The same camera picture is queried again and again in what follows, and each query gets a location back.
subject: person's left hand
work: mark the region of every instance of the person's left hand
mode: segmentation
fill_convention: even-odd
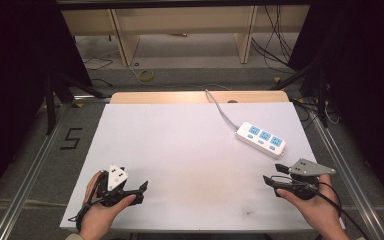
[[[99,175],[101,175],[101,172],[97,172],[87,185],[83,204],[87,202]],[[112,207],[104,207],[100,203],[93,204],[86,215],[83,217],[83,221],[81,223],[82,227],[79,233],[80,236],[84,240],[97,240],[104,237],[105,234],[107,234],[110,230],[114,218],[117,216],[117,214],[129,206],[133,200],[135,200],[135,198],[136,195],[127,196]]]

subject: floor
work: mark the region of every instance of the floor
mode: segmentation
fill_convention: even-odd
[[[297,34],[285,34],[285,39],[291,48],[296,37]],[[270,35],[257,34],[254,38],[261,46],[284,60],[278,41],[271,40],[266,47]],[[248,63],[241,64],[235,40],[231,34],[141,36],[131,68],[123,66],[117,45],[114,41],[109,41],[107,36],[76,37],[76,44],[91,78],[95,79],[94,86],[104,90],[109,89],[107,83],[125,84],[123,86],[131,87],[132,91],[140,89],[141,86],[138,86],[136,77],[144,70],[155,72],[156,76],[168,76],[164,74],[172,74],[171,70],[186,73],[187,69],[195,69],[198,78],[206,78],[207,83],[217,84],[217,86],[214,85],[216,88],[225,87],[223,79],[220,79],[221,73],[217,72],[217,69],[222,69],[225,71],[224,74],[229,75],[239,73],[237,75],[239,79],[246,78],[247,74],[255,72],[255,69],[276,68],[276,70],[270,70],[270,74],[263,76],[264,84],[268,85],[275,84],[274,81],[278,77],[284,79],[288,76],[284,72],[291,71],[279,62],[265,59],[255,49],[251,49]],[[120,83],[119,77],[110,77],[114,73],[122,73],[126,76],[130,73],[130,79]],[[182,80],[179,77],[179,82],[170,82],[170,84],[181,84]],[[125,88],[112,88],[111,91],[120,89]],[[292,85],[286,91],[290,97],[298,97],[298,89],[299,85]],[[60,125],[54,135],[43,134],[46,132],[46,109],[41,108],[38,111],[25,144],[18,153],[18,161],[9,166],[0,181],[0,224],[5,214],[8,214],[8,209],[11,209],[11,203],[16,202],[17,196],[22,195],[22,191],[25,191],[26,196],[24,200],[20,200],[22,207],[17,210],[18,212],[11,212],[15,219],[5,222],[11,224],[0,225],[7,228],[7,238],[2,239],[64,239],[68,234],[66,230],[59,228],[59,221],[70,198],[76,176],[81,170],[82,161],[87,154],[99,116],[107,103],[106,100],[98,101],[94,98],[81,97],[88,94],[78,89],[72,89],[72,91],[78,96],[76,100],[78,105],[59,107]],[[306,112],[300,108],[297,108],[297,113],[303,118],[306,116]],[[302,125],[320,163],[336,164],[336,166],[345,164],[345,167],[339,166],[342,169],[341,176],[333,179],[334,186],[338,187],[344,209],[356,219],[359,225],[363,226],[369,235],[372,235],[372,239],[384,239],[384,189],[371,169],[364,164],[364,158],[346,126],[342,122],[334,124],[336,119],[331,120],[328,129],[320,127],[320,123],[312,115],[303,121]],[[77,132],[78,137],[82,139],[78,149],[61,150],[67,144],[64,141],[67,131],[78,127],[82,128],[82,131]],[[343,179],[344,176],[348,176],[348,171],[351,171],[353,176],[351,183]],[[28,185],[25,176],[31,176],[32,183],[28,189],[23,188],[24,185]],[[351,223],[347,226],[347,232],[352,238],[361,236]],[[111,233],[108,238],[120,236],[119,234]],[[131,237],[130,234],[123,234],[122,237],[125,239]],[[317,234],[305,232],[271,233],[270,235],[273,239],[314,239]]]

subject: person's right hand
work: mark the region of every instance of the person's right hand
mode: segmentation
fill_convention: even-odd
[[[321,175],[319,181],[332,186],[329,175]],[[325,239],[349,239],[341,227],[336,208],[320,196],[302,200],[287,190],[277,189],[276,191],[282,198],[298,208],[308,224]],[[328,186],[320,184],[319,192],[336,202],[335,193]]]

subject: black tape marking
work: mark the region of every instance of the black tape marking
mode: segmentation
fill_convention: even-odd
[[[70,128],[68,130],[67,136],[65,136],[64,141],[74,141],[76,142],[73,147],[60,147],[60,150],[71,150],[71,149],[76,149],[77,144],[79,144],[80,138],[70,138],[71,131],[80,131],[83,128]]]

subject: white power strip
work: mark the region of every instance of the white power strip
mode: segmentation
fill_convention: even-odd
[[[285,140],[251,123],[244,122],[235,135],[237,139],[274,159],[278,159],[285,152]]]

